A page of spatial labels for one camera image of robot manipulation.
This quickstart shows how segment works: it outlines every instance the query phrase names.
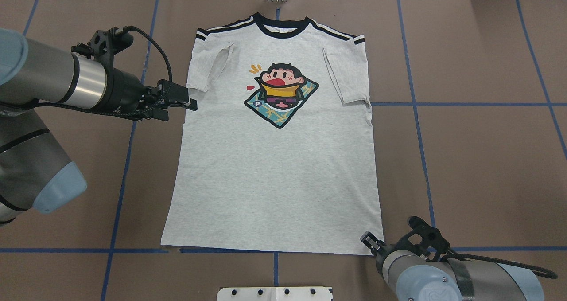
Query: cartoon open mouth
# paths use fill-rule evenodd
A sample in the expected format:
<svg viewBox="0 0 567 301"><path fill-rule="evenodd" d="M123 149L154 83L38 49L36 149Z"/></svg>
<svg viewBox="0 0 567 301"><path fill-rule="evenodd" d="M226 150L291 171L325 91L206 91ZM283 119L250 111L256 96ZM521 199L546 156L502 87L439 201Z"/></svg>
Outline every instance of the cartoon open mouth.
<svg viewBox="0 0 567 301"><path fill-rule="evenodd" d="M292 83L286 85L285 82L279 78L270 79L267 82L262 79L256 79L259 85L263 88L260 94L260 99L265 101L271 107L277 109L290 109L297 106L299 101L303 99L301 92L301 83Z"/></svg>

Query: yellow mark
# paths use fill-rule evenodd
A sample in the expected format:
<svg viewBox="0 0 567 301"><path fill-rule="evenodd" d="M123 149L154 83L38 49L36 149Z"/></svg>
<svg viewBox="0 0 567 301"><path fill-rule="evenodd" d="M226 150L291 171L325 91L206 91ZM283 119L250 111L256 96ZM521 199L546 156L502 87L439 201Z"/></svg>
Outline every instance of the yellow mark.
<svg viewBox="0 0 567 301"><path fill-rule="evenodd" d="M256 66L250 65L250 68L251 68L251 70L249 70L249 72L251 72L252 74L256 74L256 73L258 73L259 71L262 70L262 67L260 67L259 64L256 64Z"/></svg>

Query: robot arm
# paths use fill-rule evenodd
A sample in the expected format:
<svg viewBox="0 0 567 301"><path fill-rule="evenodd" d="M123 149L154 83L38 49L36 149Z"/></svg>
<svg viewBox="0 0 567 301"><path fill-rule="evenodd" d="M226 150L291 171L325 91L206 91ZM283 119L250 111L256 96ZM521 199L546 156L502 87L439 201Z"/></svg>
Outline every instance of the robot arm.
<svg viewBox="0 0 567 301"><path fill-rule="evenodd" d="M168 80L145 86L114 68L114 55L133 43L129 31L140 32L160 50ZM33 108L63 107L132 121L167 121L168 107L197 109L187 88L172 82L162 49L136 27L99 30L71 52L0 28L0 227L32 207L51 212L87 186Z"/></svg>
<svg viewBox="0 0 567 301"><path fill-rule="evenodd" d="M557 278L553 271L541 267L458 254L441 232L423 219L413 216L408 224L412 231L395 245L386 245L368 231L361 238L376 257L378 273L399 301L543 301L536 275ZM421 237L419 244L409 241L414 235ZM430 247L435 250L432 259L427 258Z"/></svg>

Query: black collar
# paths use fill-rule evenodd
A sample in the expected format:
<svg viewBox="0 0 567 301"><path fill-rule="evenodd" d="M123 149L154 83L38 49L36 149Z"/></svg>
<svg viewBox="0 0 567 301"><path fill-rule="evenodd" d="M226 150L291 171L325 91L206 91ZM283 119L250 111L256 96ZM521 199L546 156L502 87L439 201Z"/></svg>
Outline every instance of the black collar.
<svg viewBox="0 0 567 301"><path fill-rule="evenodd" d="M311 22L307 17L304 20L270 20L269 18L263 17L260 13L255 13L252 17L262 33L277 39L292 38L303 32ZM286 33L272 32L266 28L266 25L279 28L295 28L295 30Z"/></svg>

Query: cartoon face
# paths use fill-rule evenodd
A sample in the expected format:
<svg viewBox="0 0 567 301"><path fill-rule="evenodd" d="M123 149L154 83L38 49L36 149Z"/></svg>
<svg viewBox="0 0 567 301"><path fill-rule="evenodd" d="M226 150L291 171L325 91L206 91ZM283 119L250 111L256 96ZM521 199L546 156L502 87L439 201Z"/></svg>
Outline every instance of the cartoon face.
<svg viewBox="0 0 567 301"><path fill-rule="evenodd" d="M291 109L303 99L305 77L290 63L272 63L255 80L262 89L260 99L276 109Z"/></svg>

